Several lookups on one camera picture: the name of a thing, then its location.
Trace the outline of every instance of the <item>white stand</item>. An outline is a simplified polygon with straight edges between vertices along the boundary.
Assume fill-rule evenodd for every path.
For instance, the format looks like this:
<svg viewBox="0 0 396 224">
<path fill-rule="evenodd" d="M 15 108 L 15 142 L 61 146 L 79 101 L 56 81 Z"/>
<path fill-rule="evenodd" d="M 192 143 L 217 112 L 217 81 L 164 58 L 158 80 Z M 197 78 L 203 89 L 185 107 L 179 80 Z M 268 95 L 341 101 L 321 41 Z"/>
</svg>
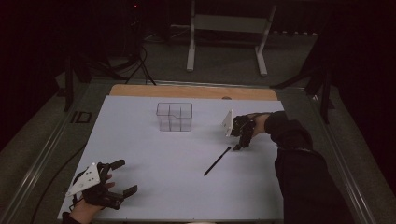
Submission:
<svg viewBox="0 0 396 224">
<path fill-rule="evenodd" d="M 224 121 L 221 123 L 224 127 L 224 132 L 227 137 L 231 136 L 231 132 L 233 131 L 233 110 L 231 109 L 227 116 L 225 117 Z"/>
<path fill-rule="evenodd" d="M 259 64 L 260 75 L 267 76 L 267 69 L 265 66 L 262 50 L 264 49 L 267 40 L 272 20 L 275 15 L 276 6 L 272 6 L 268 18 L 245 18 L 245 17 L 228 17 L 228 16 L 214 16 L 195 14 L 195 0 L 191 0 L 191 28 L 190 28 L 190 48 L 187 59 L 187 71 L 194 70 L 195 58 L 195 29 L 200 30 L 217 30 L 217 31 L 232 31 L 232 32 L 247 32 L 262 34 L 262 42 L 255 48 L 257 62 Z"/>
</svg>

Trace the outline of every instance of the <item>clear plastic box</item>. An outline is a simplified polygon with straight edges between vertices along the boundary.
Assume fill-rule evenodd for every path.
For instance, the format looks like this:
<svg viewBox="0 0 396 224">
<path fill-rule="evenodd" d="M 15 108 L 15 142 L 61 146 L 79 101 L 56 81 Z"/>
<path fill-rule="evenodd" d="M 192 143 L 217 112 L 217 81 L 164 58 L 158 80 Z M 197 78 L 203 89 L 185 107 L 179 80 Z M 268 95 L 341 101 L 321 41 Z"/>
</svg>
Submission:
<svg viewBox="0 0 396 224">
<path fill-rule="evenodd" d="M 190 132 L 192 104 L 158 103 L 157 117 L 162 132 Z"/>
</svg>

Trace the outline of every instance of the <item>black pen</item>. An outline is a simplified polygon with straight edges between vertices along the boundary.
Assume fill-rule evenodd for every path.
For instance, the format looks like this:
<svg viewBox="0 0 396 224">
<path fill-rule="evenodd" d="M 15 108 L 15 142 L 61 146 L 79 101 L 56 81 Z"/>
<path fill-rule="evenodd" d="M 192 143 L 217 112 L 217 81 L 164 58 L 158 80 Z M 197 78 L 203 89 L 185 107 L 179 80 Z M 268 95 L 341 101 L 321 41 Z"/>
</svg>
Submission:
<svg viewBox="0 0 396 224">
<path fill-rule="evenodd" d="M 221 154 L 221 156 L 215 161 L 215 163 L 213 163 L 209 169 L 204 173 L 204 175 L 207 175 L 209 173 L 210 170 L 212 170 L 213 167 L 215 167 L 215 165 L 221 160 L 221 158 L 224 156 L 224 154 L 226 154 L 228 152 L 228 150 L 230 150 L 231 147 L 227 147 L 227 149 L 225 149 L 225 151 L 223 152 L 223 154 Z"/>
</svg>

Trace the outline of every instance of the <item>wooden table edge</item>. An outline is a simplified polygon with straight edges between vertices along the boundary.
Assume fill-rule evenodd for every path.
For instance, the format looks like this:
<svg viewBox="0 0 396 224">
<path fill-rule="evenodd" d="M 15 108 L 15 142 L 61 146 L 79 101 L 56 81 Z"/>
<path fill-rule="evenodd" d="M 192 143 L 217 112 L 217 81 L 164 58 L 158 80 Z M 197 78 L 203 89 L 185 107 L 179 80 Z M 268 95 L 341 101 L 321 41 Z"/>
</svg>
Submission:
<svg viewBox="0 0 396 224">
<path fill-rule="evenodd" d="M 240 87 L 116 84 L 109 95 L 277 101 L 274 90 Z"/>
</svg>

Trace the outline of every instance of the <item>cable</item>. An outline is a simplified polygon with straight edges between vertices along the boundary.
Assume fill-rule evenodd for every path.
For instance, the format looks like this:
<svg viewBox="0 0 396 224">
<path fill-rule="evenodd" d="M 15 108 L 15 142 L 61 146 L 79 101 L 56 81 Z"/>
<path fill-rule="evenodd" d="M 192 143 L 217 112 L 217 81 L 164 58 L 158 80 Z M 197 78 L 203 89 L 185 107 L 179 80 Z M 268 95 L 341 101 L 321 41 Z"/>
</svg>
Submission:
<svg viewBox="0 0 396 224">
<path fill-rule="evenodd" d="M 139 66 L 136 67 L 136 69 L 132 72 L 132 74 L 128 77 L 128 79 L 126 79 L 125 84 L 128 84 L 128 82 L 131 80 L 131 78 L 134 76 L 137 70 L 139 70 L 139 68 L 142 67 L 142 65 L 144 64 L 144 62 L 148 57 L 148 52 L 145 50 L 145 48 L 143 48 L 143 46 L 141 48 L 145 51 L 145 58 L 142 60 L 142 58 L 139 56 L 140 64 Z"/>
<path fill-rule="evenodd" d="M 127 73 L 127 72 L 129 72 L 129 71 L 131 71 L 135 66 L 136 66 L 136 63 L 132 64 L 132 65 L 130 66 L 130 68 L 128 68 L 127 70 L 125 70 L 125 71 L 120 71 L 120 75 L 121 75 L 121 74 L 124 74 L 124 73 Z"/>
<path fill-rule="evenodd" d="M 49 188 L 50 188 L 51 184 L 53 183 L 53 181 L 55 180 L 55 178 L 56 178 L 56 177 L 58 176 L 58 174 L 62 171 L 62 169 L 67 165 L 67 163 L 69 163 L 71 160 L 73 160 L 73 159 L 77 156 L 77 154 L 78 154 L 79 152 L 81 152 L 82 149 L 85 148 L 85 146 L 87 146 L 87 144 L 84 144 L 81 148 L 79 148 L 78 151 L 77 151 L 75 154 L 73 154 L 72 157 L 70 157 L 69 160 L 67 160 L 67 161 L 61 166 L 61 168 L 59 168 L 59 170 L 56 172 L 55 176 L 50 180 L 50 182 L 48 183 L 47 187 L 44 189 L 44 192 L 41 194 L 41 197 L 40 197 L 40 200 L 38 201 L 37 206 L 35 207 L 35 211 L 34 211 L 34 213 L 33 213 L 32 219 L 31 219 L 31 221 L 30 221 L 31 224 L 33 224 L 33 223 L 35 222 L 35 216 L 37 215 L 38 208 L 40 207 L 40 204 L 41 204 L 41 202 L 43 201 L 44 196 L 46 195 L 47 191 L 49 190 Z"/>
<path fill-rule="evenodd" d="M 145 47 L 142 46 L 142 50 L 146 52 L 146 57 L 148 55 L 148 52 L 146 51 Z M 152 84 L 154 84 L 154 86 L 157 85 L 157 83 L 155 83 L 155 81 L 151 78 L 151 76 L 149 75 L 149 70 L 147 69 L 147 67 L 145 66 L 145 62 L 139 58 L 140 61 L 142 62 L 143 65 L 143 73 L 145 74 L 146 77 L 146 85 L 148 84 L 148 79 L 151 81 Z"/>
<path fill-rule="evenodd" d="M 135 60 L 134 60 L 134 59 L 131 59 L 131 57 L 129 57 L 129 58 L 128 58 L 128 62 L 122 63 L 122 64 L 118 64 L 118 65 L 115 65 L 115 66 L 111 66 L 111 69 L 112 69 L 113 71 L 120 71 L 120 70 L 122 70 L 122 69 L 128 68 L 128 67 L 130 67 L 130 66 L 132 66 L 132 65 L 135 65 L 135 64 L 136 64 Z"/>
</svg>

